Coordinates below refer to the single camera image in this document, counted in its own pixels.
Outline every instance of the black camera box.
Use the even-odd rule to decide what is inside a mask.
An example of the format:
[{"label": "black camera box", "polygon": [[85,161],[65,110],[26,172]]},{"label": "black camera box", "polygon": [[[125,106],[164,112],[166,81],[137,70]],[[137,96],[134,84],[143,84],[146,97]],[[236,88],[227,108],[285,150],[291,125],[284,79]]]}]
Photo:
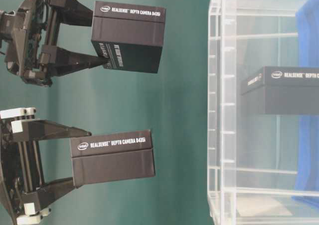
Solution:
[{"label": "black camera box", "polygon": [[245,114],[319,114],[319,68],[263,67],[241,95]]},{"label": "black camera box", "polygon": [[164,43],[166,9],[97,1],[92,43],[106,69],[157,73]]},{"label": "black camera box", "polygon": [[71,139],[75,187],[155,176],[150,130]]}]

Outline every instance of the intel logo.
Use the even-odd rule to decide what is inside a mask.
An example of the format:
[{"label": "intel logo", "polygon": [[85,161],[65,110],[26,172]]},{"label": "intel logo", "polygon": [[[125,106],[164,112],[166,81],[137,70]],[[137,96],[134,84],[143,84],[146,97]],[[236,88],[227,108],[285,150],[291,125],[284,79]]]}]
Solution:
[{"label": "intel logo", "polygon": [[283,76],[283,73],[281,71],[275,71],[271,74],[271,77],[274,79],[279,79]]},{"label": "intel logo", "polygon": [[108,5],[105,5],[105,6],[101,7],[101,12],[109,12],[110,9],[111,8]]},{"label": "intel logo", "polygon": [[86,150],[89,147],[88,143],[82,143],[78,145],[78,150]]}]

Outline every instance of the clear plastic box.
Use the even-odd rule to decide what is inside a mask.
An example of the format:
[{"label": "clear plastic box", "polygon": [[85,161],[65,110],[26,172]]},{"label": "clear plastic box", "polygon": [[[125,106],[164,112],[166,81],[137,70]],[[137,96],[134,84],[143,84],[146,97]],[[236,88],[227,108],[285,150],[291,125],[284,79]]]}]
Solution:
[{"label": "clear plastic box", "polygon": [[240,92],[264,66],[299,67],[295,15],[307,1],[210,2],[207,193],[216,225],[319,224],[319,208],[298,199],[319,191],[296,189],[300,115],[243,116]]}]

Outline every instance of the green backdrop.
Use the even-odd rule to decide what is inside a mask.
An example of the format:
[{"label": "green backdrop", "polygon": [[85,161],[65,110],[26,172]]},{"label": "green backdrop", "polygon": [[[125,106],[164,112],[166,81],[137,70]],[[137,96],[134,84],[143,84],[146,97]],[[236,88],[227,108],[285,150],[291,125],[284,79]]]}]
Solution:
[{"label": "green backdrop", "polygon": [[[16,9],[23,0],[0,0]],[[95,0],[79,0],[93,8]],[[25,85],[0,57],[0,109],[37,107],[37,118],[93,134],[152,129],[157,175],[84,186],[52,206],[44,225],[212,224],[206,198],[207,11],[209,0],[104,0],[167,8],[158,74],[95,68]],[[63,25],[59,45],[95,54],[90,28]],[[45,178],[72,176],[68,140],[41,142]],[[10,224],[0,207],[0,224]]]}]

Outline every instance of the blue fabric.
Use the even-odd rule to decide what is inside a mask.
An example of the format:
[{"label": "blue fabric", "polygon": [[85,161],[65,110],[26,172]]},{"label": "blue fabric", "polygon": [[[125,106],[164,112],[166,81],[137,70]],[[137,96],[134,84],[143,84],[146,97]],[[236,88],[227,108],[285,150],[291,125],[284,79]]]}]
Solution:
[{"label": "blue fabric", "polygon": [[[319,0],[309,0],[296,13],[299,67],[319,67]],[[319,116],[301,116],[296,190],[319,191]],[[319,208],[319,198],[296,197]]]}]

